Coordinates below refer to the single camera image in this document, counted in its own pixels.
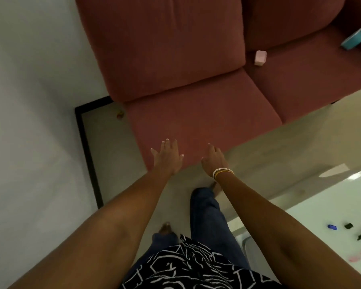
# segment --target sofa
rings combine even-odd
[[[109,95],[147,168],[166,138],[184,167],[361,89],[361,0],[76,0]],[[262,67],[255,51],[267,52]]]

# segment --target bracelet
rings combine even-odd
[[[212,173],[212,178],[215,180],[216,176],[218,174],[220,174],[221,172],[231,172],[232,174],[234,174],[234,172],[231,169],[228,168],[218,168],[216,170],[214,170],[214,172]]]

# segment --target person's left hand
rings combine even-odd
[[[170,140],[166,139],[159,152],[151,148],[151,153],[154,155],[154,167],[161,167],[171,175],[176,174],[182,167],[184,155],[179,155],[177,140],[171,144]]]

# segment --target blue jeans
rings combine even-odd
[[[190,200],[191,238],[210,249],[221,253],[234,265],[249,269],[249,264],[239,244],[231,233],[226,219],[219,209],[210,188],[198,188],[191,194]],[[155,233],[152,244],[142,257],[131,267],[124,280],[135,272],[150,256],[179,243],[175,233],[162,235]]]

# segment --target foot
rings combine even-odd
[[[212,192],[214,193],[214,198],[216,198],[217,195],[219,195],[219,193],[222,191],[221,186],[217,182],[213,183],[210,188],[212,189]]]
[[[163,223],[162,228],[159,230],[159,233],[162,235],[172,233],[170,222]]]

